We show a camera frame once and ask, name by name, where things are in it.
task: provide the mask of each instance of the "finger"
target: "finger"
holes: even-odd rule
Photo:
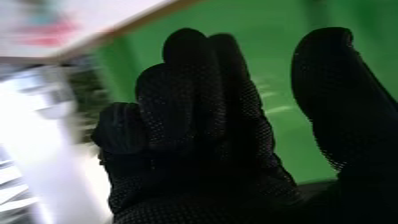
[[[398,137],[397,103],[354,50],[352,39],[345,28],[313,31],[299,44],[292,66],[294,95],[338,170],[370,158],[381,144],[395,144]]]
[[[146,147],[139,105],[114,103],[100,113],[93,141],[114,154],[137,154]]]
[[[235,139],[235,158],[249,165],[262,157],[262,165],[280,165],[274,156],[272,126],[264,115],[262,99],[251,81],[237,40],[230,34],[210,37],[217,51],[228,99],[228,130]]]
[[[217,57],[201,32],[184,29],[171,35],[164,60],[168,65],[185,67],[185,75],[194,79],[198,142],[208,144],[226,134],[226,102]]]
[[[185,67],[155,65],[137,80],[150,148],[176,150],[194,138],[194,80]]]

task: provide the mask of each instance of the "gloved hand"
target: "gloved hand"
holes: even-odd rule
[[[232,207],[292,206],[301,194],[233,36],[180,30],[136,90],[137,104],[111,105],[93,134],[116,215],[178,194]]]
[[[272,223],[274,218],[285,223],[287,217],[296,222],[358,223],[375,214],[381,219],[377,208],[395,210],[397,195],[384,201],[381,194],[397,186],[397,103],[347,29],[328,28],[304,37],[292,87],[340,171],[338,184],[306,204],[274,153],[235,39],[228,34],[207,38],[191,29],[171,35],[164,63],[137,81],[137,104],[111,105],[93,134],[118,223]],[[251,212],[258,208],[264,214]]]

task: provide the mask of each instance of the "green wall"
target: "green wall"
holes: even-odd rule
[[[139,71],[160,63],[168,35],[184,27],[200,29],[207,34],[235,34],[274,125],[278,153],[299,182],[333,178],[335,171],[317,148],[310,122],[292,96],[296,45],[315,28],[347,26],[354,30],[356,45],[379,78],[395,90],[398,32],[391,29],[398,3],[384,2],[390,4],[377,4],[372,0],[208,0],[118,38],[97,51],[114,99],[132,101],[134,80]]]

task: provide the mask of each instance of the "black glove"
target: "black glove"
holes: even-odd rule
[[[294,206],[301,194],[235,38],[180,30],[164,61],[139,77],[137,104],[111,105],[93,134],[118,219],[146,201],[180,195],[207,198],[207,209],[217,203],[216,212]]]
[[[379,223],[395,214],[397,103],[351,43],[351,31],[328,28],[296,51],[294,94],[342,171],[303,203],[235,39],[171,35],[137,104],[105,109],[93,134],[118,223]]]
[[[345,28],[313,31],[294,56],[296,99],[340,171],[336,185],[299,212],[310,223],[397,222],[398,107],[352,39]]]

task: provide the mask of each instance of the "blurred background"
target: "blurred background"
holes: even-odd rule
[[[184,27],[237,36],[297,182],[335,179],[290,90],[290,63],[308,32],[344,26],[398,96],[395,0],[2,0],[0,224],[111,221],[109,181],[89,134],[109,102],[136,100],[141,71]]]

